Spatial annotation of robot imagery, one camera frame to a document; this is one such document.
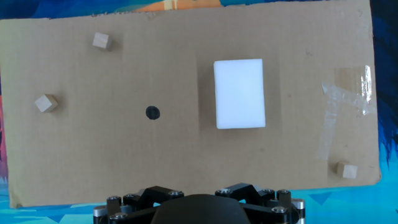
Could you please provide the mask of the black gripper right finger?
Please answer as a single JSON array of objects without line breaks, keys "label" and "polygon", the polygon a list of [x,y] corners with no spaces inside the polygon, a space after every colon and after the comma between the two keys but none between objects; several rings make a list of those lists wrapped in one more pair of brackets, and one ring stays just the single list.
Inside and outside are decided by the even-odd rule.
[{"label": "black gripper right finger", "polygon": [[215,195],[236,200],[250,223],[305,224],[305,200],[293,198],[286,189],[239,183],[216,190]]}]

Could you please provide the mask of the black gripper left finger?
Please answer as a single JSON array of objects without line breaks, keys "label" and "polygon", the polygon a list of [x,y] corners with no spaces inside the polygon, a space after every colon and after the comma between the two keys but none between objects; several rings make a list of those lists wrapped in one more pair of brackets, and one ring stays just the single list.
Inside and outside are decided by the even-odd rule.
[{"label": "black gripper left finger", "polygon": [[106,199],[106,205],[93,209],[93,223],[150,223],[155,213],[154,204],[181,198],[184,193],[180,190],[153,186],[141,190],[136,194],[126,194],[123,197],[113,195]]}]

